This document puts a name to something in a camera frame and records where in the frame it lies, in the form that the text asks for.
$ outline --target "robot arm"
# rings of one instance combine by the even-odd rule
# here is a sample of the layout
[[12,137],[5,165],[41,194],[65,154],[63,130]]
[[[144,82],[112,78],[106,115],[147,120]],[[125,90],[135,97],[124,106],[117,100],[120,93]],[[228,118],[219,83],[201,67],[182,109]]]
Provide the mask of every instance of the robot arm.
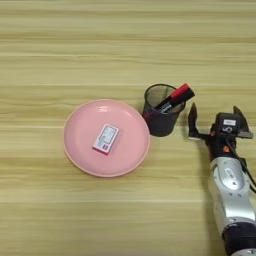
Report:
[[228,256],[256,255],[256,218],[249,200],[250,179],[234,154],[236,137],[252,138],[241,111],[219,113],[210,134],[196,128],[196,106],[189,114],[189,137],[203,139],[211,155],[210,191],[220,236]]

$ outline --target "pink plate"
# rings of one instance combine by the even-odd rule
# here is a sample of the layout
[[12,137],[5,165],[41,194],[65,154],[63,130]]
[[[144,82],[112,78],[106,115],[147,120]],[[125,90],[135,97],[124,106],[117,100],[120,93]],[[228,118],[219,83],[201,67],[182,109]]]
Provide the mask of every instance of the pink plate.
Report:
[[[105,124],[119,128],[108,155],[92,149]],[[115,177],[135,169],[147,155],[148,127],[129,105],[114,100],[96,100],[80,106],[66,122],[64,146],[70,160],[83,171],[100,177]]]

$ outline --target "pen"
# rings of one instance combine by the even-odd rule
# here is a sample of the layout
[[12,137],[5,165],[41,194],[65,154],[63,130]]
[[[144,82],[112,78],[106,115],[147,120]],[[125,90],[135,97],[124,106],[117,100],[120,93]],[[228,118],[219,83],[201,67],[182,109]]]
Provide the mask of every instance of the pen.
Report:
[[161,113],[167,113],[168,110],[170,110],[171,108],[174,108],[177,105],[188,101],[189,99],[191,99],[194,96],[195,96],[195,93],[190,88],[188,88],[182,94],[180,94],[178,97],[170,98],[168,100],[168,102],[166,102],[164,105],[161,106],[161,108],[159,108],[159,110]]

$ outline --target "cable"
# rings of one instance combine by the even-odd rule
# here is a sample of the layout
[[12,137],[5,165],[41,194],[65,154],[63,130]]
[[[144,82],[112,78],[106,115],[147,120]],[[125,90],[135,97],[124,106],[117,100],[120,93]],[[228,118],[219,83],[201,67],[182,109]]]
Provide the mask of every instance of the cable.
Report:
[[[226,143],[228,145],[228,147],[230,148],[230,150],[232,151],[232,153],[235,155],[235,157],[239,160],[239,162],[241,163],[242,167],[244,168],[246,174],[248,175],[248,177],[250,178],[252,184],[254,187],[256,187],[256,182],[254,180],[254,178],[252,177],[249,169],[247,168],[247,166],[244,164],[244,162],[242,161],[242,159],[239,157],[239,155],[236,153],[235,149],[231,146],[231,144],[228,141],[228,138],[226,138]],[[250,189],[256,194],[256,189],[253,187],[252,185],[250,185]]]

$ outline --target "pen cup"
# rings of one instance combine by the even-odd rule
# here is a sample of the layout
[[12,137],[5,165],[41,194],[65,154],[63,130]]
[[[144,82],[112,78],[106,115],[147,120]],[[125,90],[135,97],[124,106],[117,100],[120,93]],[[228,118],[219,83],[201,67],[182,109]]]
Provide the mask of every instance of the pen cup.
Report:
[[186,103],[181,103],[167,113],[161,113],[155,107],[175,90],[175,87],[167,84],[155,84],[145,91],[142,116],[148,125],[151,135],[164,137],[172,133],[179,114],[185,108]]

